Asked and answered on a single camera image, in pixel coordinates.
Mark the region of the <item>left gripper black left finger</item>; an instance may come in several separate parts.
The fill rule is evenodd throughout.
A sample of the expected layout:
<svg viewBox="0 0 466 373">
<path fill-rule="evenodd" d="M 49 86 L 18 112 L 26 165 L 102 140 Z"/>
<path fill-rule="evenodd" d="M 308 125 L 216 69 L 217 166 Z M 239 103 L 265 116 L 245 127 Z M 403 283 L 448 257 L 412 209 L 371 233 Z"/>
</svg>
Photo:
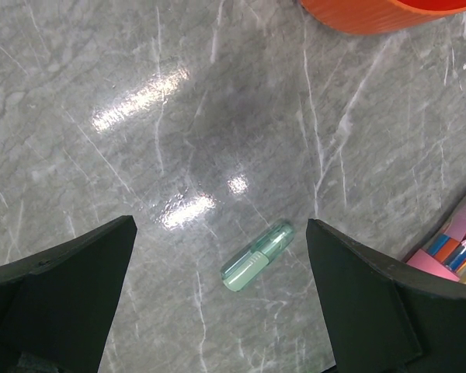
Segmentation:
<svg viewBox="0 0 466 373">
<path fill-rule="evenodd" d="M 0 372 L 22 354 L 99 369 L 137 235 L 130 215 L 0 266 Z"/>
</svg>

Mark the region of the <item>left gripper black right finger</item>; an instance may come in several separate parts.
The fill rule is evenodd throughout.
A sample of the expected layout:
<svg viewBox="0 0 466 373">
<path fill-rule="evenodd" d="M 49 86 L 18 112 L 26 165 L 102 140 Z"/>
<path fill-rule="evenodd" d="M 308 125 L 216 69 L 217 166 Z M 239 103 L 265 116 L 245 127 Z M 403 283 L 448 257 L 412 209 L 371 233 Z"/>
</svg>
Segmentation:
<svg viewBox="0 0 466 373">
<path fill-rule="evenodd" d="M 308 255 L 334 372 L 466 372 L 466 284 L 417 270 L 321 220 Z"/>
</svg>

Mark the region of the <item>mint green correction tube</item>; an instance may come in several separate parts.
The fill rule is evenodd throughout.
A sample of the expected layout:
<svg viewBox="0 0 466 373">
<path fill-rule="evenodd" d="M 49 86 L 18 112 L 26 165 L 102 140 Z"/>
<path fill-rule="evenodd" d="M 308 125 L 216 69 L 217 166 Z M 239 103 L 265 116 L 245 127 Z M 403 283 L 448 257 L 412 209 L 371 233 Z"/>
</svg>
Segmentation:
<svg viewBox="0 0 466 373">
<path fill-rule="evenodd" d="M 288 220 L 280 220 L 239 250 L 220 270 L 224 286 L 242 291 L 254 281 L 291 244 L 295 229 Z"/>
</svg>

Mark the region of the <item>orange round organizer container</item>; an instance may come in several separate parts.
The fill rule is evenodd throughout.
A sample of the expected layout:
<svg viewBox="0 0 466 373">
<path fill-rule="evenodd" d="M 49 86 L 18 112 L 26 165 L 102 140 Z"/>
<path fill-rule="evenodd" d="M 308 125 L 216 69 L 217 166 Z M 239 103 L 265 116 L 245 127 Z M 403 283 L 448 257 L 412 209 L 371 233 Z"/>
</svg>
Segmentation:
<svg viewBox="0 0 466 373">
<path fill-rule="evenodd" d="M 355 35 L 403 30 L 466 11 L 466 1 L 302 0 L 301 5 L 324 25 Z"/>
</svg>

